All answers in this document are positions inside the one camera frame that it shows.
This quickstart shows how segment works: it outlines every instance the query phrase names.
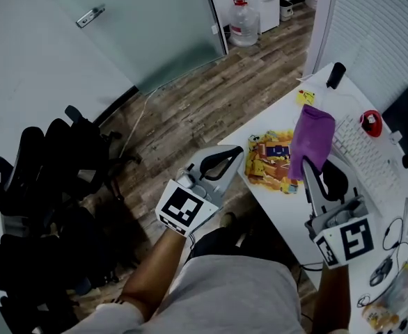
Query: purple cloth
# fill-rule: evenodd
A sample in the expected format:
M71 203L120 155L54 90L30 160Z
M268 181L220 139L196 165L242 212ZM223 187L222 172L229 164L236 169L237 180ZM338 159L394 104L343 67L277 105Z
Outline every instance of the purple cloth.
M336 128L334 118L309 105L303 105L300 118L294 130L290 145L290 166L288 178L303 179L303 157L321 171L331 152L332 138Z

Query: sticky note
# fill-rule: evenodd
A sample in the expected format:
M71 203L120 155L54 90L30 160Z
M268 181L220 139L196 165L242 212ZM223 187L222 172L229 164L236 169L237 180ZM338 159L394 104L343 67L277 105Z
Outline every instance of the sticky note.
M313 105L315 99L315 94L308 92L307 90L299 90L297 93L297 104L299 105Z

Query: person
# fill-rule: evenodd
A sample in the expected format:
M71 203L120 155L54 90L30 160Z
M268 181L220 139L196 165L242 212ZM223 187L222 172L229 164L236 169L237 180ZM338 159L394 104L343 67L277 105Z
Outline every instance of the person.
M261 253L252 236L237 247L239 228L225 214L173 284L186 239L167 228L114 303L99 305L66 333L304 333L289 269ZM348 268L324 267L313 333L348 333L350 306Z

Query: plastic water bottle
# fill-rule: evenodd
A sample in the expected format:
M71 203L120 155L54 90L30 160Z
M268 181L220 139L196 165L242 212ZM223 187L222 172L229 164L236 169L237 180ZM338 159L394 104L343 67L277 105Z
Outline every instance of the plastic water bottle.
M238 47L254 45L258 40L259 14L245 0L233 0L229 10L230 43Z

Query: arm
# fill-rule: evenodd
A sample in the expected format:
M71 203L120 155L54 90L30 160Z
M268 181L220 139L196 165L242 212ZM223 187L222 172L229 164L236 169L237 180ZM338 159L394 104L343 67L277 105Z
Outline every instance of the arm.
M123 287L119 299L136 306L146 321L152 317L170 287L185 240L182 235L167 229Z
M348 266L330 270L324 265L315 302L313 333L327 334L336 329L348 329L350 317Z

